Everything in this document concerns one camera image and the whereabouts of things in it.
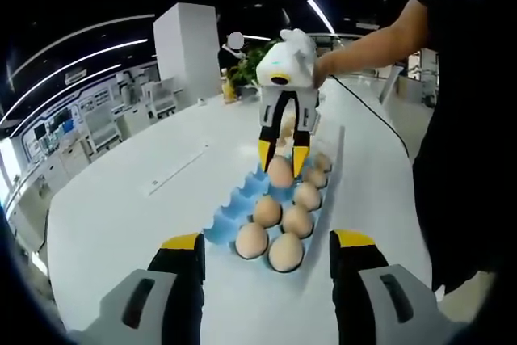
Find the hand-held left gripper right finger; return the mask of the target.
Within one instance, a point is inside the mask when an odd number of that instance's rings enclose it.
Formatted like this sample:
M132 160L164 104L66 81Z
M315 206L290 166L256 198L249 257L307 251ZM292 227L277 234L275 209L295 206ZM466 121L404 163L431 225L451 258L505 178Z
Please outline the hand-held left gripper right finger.
M332 301L340 344L449 344L460 323L402 265L389 265L367 235L330 231Z

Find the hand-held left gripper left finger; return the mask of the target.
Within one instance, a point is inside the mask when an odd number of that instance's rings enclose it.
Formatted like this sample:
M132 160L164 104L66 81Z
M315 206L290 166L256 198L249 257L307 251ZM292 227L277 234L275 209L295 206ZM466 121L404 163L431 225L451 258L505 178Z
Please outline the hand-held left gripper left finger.
M162 243L146 269L136 269L100 302L99 316L72 330L76 344L199 344L204 306L202 233Z

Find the person's right hand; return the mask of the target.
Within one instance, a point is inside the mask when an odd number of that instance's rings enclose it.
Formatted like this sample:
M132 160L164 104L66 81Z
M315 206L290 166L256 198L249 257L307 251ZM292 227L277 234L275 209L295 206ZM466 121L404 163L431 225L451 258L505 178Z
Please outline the person's right hand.
M319 89L323 82L334 72L334 54L326 53L319 57L313 67L313 87Z

